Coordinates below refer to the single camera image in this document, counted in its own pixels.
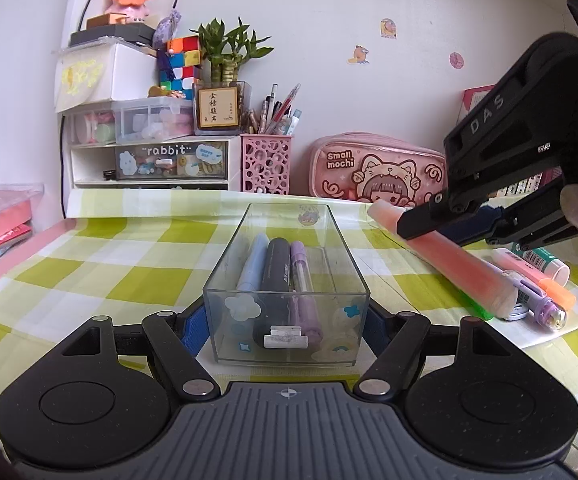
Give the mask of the pink highlighter pen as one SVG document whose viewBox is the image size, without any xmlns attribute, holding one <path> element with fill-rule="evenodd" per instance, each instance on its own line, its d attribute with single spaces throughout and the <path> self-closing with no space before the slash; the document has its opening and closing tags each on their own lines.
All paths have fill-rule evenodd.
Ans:
<svg viewBox="0 0 578 480">
<path fill-rule="evenodd" d="M 510 315 L 517 304 L 518 293 L 509 278 L 439 232 L 404 240 L 397 228 L 405 212 L 403 208 L 378 200 L 368 208 L 367 214 L 484 310 L 498 318 Z"/>
</svg>

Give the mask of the orange pink highlighter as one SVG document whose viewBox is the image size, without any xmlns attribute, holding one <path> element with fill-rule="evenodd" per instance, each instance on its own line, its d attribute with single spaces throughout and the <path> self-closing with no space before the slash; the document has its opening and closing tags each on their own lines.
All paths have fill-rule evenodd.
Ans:
<svg viewBox="0 0 578 480">
<path fill-rule="evenodd" d="M 504 270 L 516 271 L 524 278 L 528 278 L 537 285 L 555 304 L 564 310 L 571 311 L 576 304 L 576 298 L 573 292 L 559 285 L 557 282 L 548 278 L 548 276 L 536 269 L 518 255 L 510 252 L 506 248 L 496 248 L 492 251 L 494 263 Z"/>
</svg>

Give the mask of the green highlighter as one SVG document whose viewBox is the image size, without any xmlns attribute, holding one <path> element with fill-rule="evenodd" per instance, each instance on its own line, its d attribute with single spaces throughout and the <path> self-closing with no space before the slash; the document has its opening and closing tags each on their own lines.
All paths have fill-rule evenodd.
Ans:
<svg viewBox="0 0 578 480">
<path fill-rule="evenodd" d="M 452 290 L 452 294 L 456 300 L 456 305 L 458 308 L 467 311 L 470 315 L 476 316 L 483 321 L 490 321 L 494 318 L 494 315 L 485 310 L 463 290 L 459 289 L 455 285 L 450 285 L 450 289 Z"/>
</svg>

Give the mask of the light blue pen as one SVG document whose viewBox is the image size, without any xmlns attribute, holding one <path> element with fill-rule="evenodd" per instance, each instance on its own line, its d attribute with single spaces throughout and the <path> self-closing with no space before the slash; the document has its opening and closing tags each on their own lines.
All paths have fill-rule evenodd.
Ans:
<svg viewBox="0 0 578 480">
<path fill-rule="evenodd" d="M 238 279 L 236 287 L 238 294 L 256 292 L 260 289 L 268 244 L 269 238 L 265 233 L 258 233 L 254 238 Z"/>
</svg>

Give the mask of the green white glue stick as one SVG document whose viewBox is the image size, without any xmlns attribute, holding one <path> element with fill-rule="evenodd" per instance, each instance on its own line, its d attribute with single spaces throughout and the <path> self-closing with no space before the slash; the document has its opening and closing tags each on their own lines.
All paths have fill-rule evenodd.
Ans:
<svg viewBox="0 0 578 480">
<path fill-rule="evenodd" d="M 524 250 L 519 244 L 514 243 L 510 250 L 560 286 L 568 284 L 571 273 L 569 266 L 546 248 Z"/>
</svg>

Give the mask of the black marker pen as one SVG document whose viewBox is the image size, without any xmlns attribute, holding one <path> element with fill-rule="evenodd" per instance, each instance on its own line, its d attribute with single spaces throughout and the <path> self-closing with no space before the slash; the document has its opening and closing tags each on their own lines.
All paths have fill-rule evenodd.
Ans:
<svg viewBox="0 0 578 480">
<path fill-rule="evenodd" d="M 290 244 L 283 237 L 268 245 L 258 302 L 261 314 L 254 320 L 253 339 L 261 348 L 273 325 L 289 324 Z"/>
</svg>

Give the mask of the lilac mechanical pencil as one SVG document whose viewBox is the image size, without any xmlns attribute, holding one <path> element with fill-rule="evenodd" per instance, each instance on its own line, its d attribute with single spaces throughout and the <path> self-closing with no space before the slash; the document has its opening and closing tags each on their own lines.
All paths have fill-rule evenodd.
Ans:
<svg viewBox="0 0 578 480">
<path fill-rule="evenodd" d="M 316 348 L 322 341 L 322 328 L 319 321 L 306 248 L 299 240 L 291 243 L 290 258 L 291 280 L 294 289 L 291 304 L 291 321 L 307 337 L 310 348 Z"/>
</svg>

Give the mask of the clear plastic organizer tray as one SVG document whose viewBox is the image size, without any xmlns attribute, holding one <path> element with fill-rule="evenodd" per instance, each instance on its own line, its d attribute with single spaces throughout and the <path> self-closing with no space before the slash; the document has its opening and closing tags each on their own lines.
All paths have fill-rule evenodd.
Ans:
<svg viewBox="0 0 578 480">
<path fill-rule="evenodd" d="M 350 366 L 369 287 L 328 205 L 251 204 L 203 287 L 216 359 Z"/>
</svg>

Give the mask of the purple cartoon multicolour pen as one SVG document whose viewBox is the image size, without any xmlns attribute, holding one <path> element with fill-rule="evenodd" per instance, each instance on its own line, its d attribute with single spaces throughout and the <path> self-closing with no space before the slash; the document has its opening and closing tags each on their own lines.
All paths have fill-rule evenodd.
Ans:
<svg viewBox="0 0 578 480">
<path fill-rule="evenodd" d="M 568 315 L 566 310 L 558 306 L 546 292 L 535 283 L 514 271 L 504 271 L 502 274 L 518 291 L 518 304 L 527 307 L 532 312 L 536 324 L 555 332 L 566 325 Z"/>
</svg>

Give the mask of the dark grey ruler case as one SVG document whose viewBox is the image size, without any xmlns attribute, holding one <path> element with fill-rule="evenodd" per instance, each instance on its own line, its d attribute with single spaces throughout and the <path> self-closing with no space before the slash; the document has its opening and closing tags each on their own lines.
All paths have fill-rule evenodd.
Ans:
<svg viewBox="0 0 578 480">
<path fill-rule="evenodd" d="M 530 312 L 530 309 L 525 304 L 516 304 L 510 312 L 510 315 L 506 317 L 506 320 L 509 322 L 523 320 L 528 316 L 528 312 Z"/>
</svg>

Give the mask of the green checkered table cloth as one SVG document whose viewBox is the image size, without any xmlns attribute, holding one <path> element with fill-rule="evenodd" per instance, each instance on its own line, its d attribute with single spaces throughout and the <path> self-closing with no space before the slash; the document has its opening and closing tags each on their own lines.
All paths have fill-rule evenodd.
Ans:
<svg viewBox="0 0 578 480">
<path fill-rule="evenodd" d="M 253 195 L 235 192 L 73 192 L 68 224 L 0 260 L 0 393 L 94 315 L 132 324 L 188 307 L 253 202 Z M 498 330 L 578 402 L 578 238 L 552 252 L 569 266 L 577 299 L 566 327 L 545 334 L 525 323 L 499 323 Z M 578 435 L 568 461 L 578 469 Z"/>
</svg>

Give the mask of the pink perforated pen basket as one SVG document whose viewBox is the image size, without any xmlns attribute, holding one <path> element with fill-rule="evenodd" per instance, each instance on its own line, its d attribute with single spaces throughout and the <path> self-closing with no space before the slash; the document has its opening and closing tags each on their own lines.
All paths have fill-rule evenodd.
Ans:
<svg viewBox="0 0 578 480">
<path fill-rule="evenodd" d="M 292 136 L 242 134 L 242 192 L 288 195 Z"/>
</svg>

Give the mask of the white drawer organizer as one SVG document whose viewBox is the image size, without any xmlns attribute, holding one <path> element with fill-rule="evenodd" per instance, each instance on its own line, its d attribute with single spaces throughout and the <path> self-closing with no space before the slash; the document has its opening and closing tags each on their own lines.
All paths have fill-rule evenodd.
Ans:
<svg viewBox="0 0 578 480">
<path fill-rule="evenodd" d="M 198 136 L 191 101 L 160 87 L 158 54 L 118 38 L 66 48 L 56 111 L 71 188 L 240 188 L 235 134 Z"/>
</svg>

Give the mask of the lucky bamboo plant pot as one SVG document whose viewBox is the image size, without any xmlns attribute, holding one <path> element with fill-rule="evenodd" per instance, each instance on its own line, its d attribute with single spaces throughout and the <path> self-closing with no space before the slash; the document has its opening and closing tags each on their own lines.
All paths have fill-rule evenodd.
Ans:
<svg viewBox="0 0 578 480">
<path fill-rule="evenodd" d="M 238 18 L 228 30 L 213 18 L 194 31 L 200 40 L 202 62 L 208 66 L 208 80 L 194 85 L 194 128 L 198 136 L 219 136 L 247 132 L 251 86 L 240 78 L 242 66 L 264 58 L 274 50 L 255 29 Z"/>
</svg>

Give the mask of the black box on organizer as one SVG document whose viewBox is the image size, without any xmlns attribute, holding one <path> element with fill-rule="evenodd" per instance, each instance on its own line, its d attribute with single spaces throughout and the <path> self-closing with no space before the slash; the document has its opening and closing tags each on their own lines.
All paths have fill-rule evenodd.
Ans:
<svg viewBox="0 0 578 480">
<path fill-rule="evenodd" d="M 103 25 L 80 32 L 72 32 L 68 45 L 75 47 L 101 38 L 118 38 L 130 44 L 150 47 L 154 33 L 155 30 L 144 23 Z"/>
</svg>

